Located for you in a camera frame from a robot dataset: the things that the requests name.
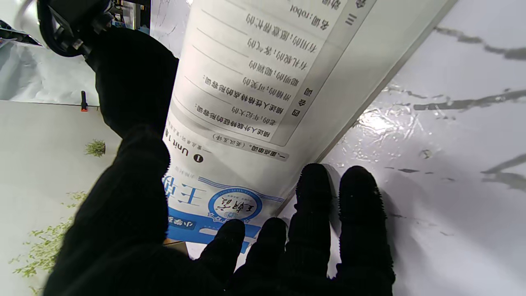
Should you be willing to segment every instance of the blue logo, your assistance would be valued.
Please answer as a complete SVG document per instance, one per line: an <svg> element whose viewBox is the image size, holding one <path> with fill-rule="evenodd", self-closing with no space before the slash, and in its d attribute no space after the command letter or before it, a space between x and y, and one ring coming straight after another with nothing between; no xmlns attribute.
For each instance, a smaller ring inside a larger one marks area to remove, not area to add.
<svg viewBox="0 0 526 296"><path fill-rule="evenodd" d="M261 208L259 196L243 188L221 190L208 202L209 216L213 216L214 221L218 219L218 222L221 218L224 221L240 219L248 222L261 212Z"/></svg>

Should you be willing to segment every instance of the gray vein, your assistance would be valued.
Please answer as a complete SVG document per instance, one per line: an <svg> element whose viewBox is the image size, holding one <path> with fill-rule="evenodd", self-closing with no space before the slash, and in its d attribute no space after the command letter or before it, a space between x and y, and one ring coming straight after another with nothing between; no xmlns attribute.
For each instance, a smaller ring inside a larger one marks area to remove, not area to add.
<svg viewBox="0 0 526 296"><path fill-rule="evenodd" d="M512 101L517 103L518 100L526 96L526 90L520 90L515 92L506 92L498 95L486 96L476 100L456 100L447 101L444 103L430 103L430 104L415 104L413 109L417 111L426 110L469 110L474 107L489 107L494 104L504 103L506 101Z"/></svg>
<svg viewBox="0 0 526 296"><path fill-rule="evenodd" d="M481 172L486 175L482 182L502 183L507 185L510 189L517 189L526 192L526 177L517 173L504 173L505 169L522 165L526 163L526 154L521 154L508 161L500 163L486 171Z"/></svg>
<svg viewBox="0 0 526 296"><path fill-rule="evenodd" d="M434 30L437 33L445 36L456 37L457 41L460 43L481 44L485 51L493 54L503 55L507 60L526 61L526 47L499 48L489 45L484 41L484 39L480 37L468 36L459 30L441 27L436 27Z"/></svg>

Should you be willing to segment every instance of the gloved hand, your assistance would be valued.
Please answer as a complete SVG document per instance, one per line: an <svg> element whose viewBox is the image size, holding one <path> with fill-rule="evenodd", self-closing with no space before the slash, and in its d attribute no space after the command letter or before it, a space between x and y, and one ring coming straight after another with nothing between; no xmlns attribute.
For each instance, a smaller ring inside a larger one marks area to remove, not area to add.
<svg viewBox="0 0 526 296"><path fill-rule="evenodd" d="M179 59L145 33L111 27L86 59L104 122L120 137L139 124L162 134Z"/></svg>
<svg viewBox="0 0 526 296"><path fill-rule="evenodd" d="M340 183L341 263L334 279L327 278L330 256L329 176L321 164L309 164L296 188L297 212L286 224L271 218L261 228L245 265L233 275L244 238L244 225L232 220L219 230L199 261L233 294L392 295L395 274L387 243L386 215L373 176L353 166Z"/></svg>

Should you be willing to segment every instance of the paper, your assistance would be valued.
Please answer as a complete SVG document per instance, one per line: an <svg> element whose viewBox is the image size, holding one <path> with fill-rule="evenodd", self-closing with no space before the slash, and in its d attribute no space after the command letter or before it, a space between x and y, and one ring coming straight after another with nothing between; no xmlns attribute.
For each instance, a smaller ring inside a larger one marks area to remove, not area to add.
<svg viewBox="0 0 526 296"><path fill-rule="evenodd" d="M208 243L241 219L246 248L277 214L330 144L314 137L330 118L302 119L374 3L193 3L164 135L169 238Z"/></svg>

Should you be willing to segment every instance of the green plant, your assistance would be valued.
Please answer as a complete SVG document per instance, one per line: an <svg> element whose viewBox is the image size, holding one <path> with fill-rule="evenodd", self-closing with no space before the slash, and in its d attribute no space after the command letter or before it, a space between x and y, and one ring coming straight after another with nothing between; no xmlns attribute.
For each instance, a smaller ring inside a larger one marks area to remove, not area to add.
<svg viewBox="0 0 526 296"><path fill-rule="evenodd" d="M65 204L68 209L75 208L80 205L87 197L84 191L68 193L73 203ZM62 246L62 240L66 231L73 223L73 217L69 217L66 221L60 222L55 226L48 226L45 229L34 230L29 233L28 241L22 245L30 245L29 253L27 255L19 255L11 259L8 263L21 263L22 266L15 269L13 273L21 274L24 278L30 278L42 271L51 273L55 265L56 256ZM35 295L40 294L43 288L35 288L29 286Z"/></svg>
<svg viewBox="0 0 526 296"><path fill-rule="evenodd" d="M104 143L102 140L93 139L93 142L86 144L86 155L101 157L105 153L106 143Z"/></svg>

